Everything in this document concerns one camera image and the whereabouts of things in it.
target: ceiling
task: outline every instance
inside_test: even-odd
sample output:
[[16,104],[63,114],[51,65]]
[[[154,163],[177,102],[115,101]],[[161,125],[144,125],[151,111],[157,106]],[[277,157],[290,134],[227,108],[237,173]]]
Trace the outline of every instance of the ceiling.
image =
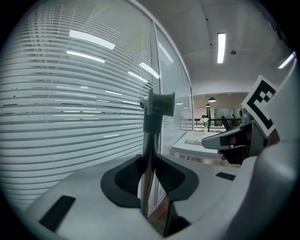
[[[259,75],[279,85],[288,73],[291,64],[277,67],[290,50],[248,0],[138,1],[178,47],[194,96],[249,92]],[[217,64],[218,33],[226,33],[223,64]]]
[[[210,104],[212,108],[239,108],[246,96],[247,93],[198,95],[194,97],[194,106],[195,108],[205,108],[207,104]],[[216,102],[209,103],[209,98],[215,98]]]

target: glass wall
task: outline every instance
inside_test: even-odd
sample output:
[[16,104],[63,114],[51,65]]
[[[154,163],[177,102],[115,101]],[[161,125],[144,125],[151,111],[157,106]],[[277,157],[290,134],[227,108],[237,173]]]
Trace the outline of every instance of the glass wall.
[[165,35],[156,26],[161,94],[175,92],[174,116],[164,116],[161,152],[170,154],[171,147],[186,133],[188,111],[191,111],[190,84],[181,61]]
[[48,1],[22,19],[0,59],[0,176],[13,204],[142,153],[138,102],[159,92],[153,44],[153,22],[123,0]]

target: black rectangular cutout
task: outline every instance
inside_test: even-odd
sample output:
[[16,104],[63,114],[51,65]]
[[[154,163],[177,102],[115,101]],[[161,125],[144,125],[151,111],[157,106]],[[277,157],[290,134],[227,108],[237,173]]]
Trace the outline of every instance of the black rectangular cutout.
[[76,198],[70,196],[61,196],[59,200],[46,212],[46,214],[39,221],[41,225],[55,232],[62,220],[69,212]]
[[233,181],[235,176],[232,175],[232,174],[228,174],[228,173],[225,173],[225,172],[219,172],[216,174],[217,177],[220,177],[220,178],[225,178],[225,179],[228,179],[230,181]]

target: desk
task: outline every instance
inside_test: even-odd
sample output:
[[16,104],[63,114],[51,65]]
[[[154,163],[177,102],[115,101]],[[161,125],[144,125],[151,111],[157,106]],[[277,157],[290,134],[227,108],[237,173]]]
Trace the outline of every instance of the desk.
[[[207,134],[205,134],[205,136],[209,137],[216,134],[219,133],[208,132]],[[202,159],[220,160],[221,155],[217,154],[218,150],[207,149],[201,145],[193,145],[193,144],[185,143],[186,140],[195,139],[197,137],[204,137],[203,135],[204,135],[203,132],[188,131],[172,146],[172,150],[174,151],[174,156],[179,158],[179,154],[182,154],[182,155],[187,155],[187,156],[202,158]]]

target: window blind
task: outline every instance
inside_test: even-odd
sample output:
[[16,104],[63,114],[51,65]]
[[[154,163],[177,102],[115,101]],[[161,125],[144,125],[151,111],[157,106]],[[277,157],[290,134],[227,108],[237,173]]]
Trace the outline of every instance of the window blind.
[[139,66],[152,66],[151,28],[119,0],[56,1],[22,19],[0,59],[0,177],[13,204],[24,210],[74,171],[142,152],[138,102],[159,85]]

